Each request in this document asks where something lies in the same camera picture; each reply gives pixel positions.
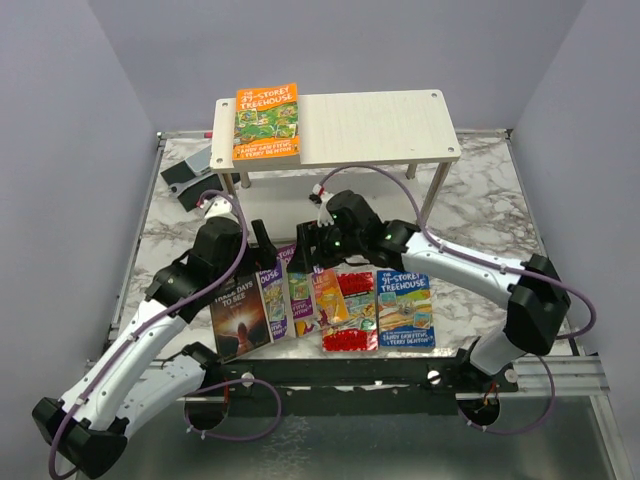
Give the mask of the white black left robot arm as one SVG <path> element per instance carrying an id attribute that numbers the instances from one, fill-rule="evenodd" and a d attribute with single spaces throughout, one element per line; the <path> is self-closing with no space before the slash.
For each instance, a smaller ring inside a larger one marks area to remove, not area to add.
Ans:
<path id="1" fill-rule="evenodd" d="M 240 214 L 208 219 L 192 247 L 154 275 L 135 315 L 95 365 L 60 398 L 44 397 L 34 407 L 32 418 L 50 446 L 50 477 L 82 473 L 97 479 L 171 402 L 255 385 L 246 374 L 227 378 L 221 357 L 198 342 L 184 346 L 164 368 L 148 368 L 223 287 L 276 261 L 262 221 L 246 222 Z"/>

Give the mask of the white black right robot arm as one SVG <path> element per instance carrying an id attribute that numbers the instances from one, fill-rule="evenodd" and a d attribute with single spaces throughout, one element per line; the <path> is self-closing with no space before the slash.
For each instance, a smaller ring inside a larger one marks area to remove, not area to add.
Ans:
<path id="1" fill-rule="evenodd" d="M 513 361 L 551 350 L 570 299 L 548 258 L 519 261 L 448 244 L 414 223 L 381 220 L 351 190 L 331 194 L 315 185 L 310 199 L 318 217 L 297 225 L 290 272 L 311 274 L 360 256 L 404 277 L 424 274 L 455 284 L 506 310 L 503 323 L 475 340 L 459 367 L 467 389 L 481 391 Z"/>

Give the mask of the orange 39-storey treehouse book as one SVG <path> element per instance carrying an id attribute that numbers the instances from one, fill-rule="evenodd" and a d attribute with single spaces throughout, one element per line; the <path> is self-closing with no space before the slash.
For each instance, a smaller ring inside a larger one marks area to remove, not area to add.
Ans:
<path id="1" fill-rule="evenodd" d="M 236 168 L 300 163 L 298 86 L 237 91 L 232 161 Z"/>

